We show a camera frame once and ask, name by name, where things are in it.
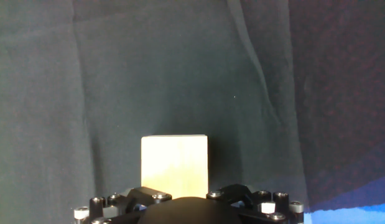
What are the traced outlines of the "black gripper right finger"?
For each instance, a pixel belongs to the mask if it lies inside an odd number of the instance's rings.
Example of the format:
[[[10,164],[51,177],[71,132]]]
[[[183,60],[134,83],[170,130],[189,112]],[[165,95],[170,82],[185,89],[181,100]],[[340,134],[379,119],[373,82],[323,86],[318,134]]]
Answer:
[[[304,204],[286,192],[258,190],[233,184],[206,194],[220,209],[216,221],[230,224],[304,224]]]

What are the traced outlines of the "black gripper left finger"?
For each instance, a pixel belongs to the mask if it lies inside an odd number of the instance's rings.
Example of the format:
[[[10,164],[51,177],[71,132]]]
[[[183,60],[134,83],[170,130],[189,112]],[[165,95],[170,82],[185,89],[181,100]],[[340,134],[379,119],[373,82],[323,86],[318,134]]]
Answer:
[[[89,205],[73,211],[75,224],[137,223],[143,211],[151,205],[172,200],[171,194],[137,187],[108,197],[93,197]]]

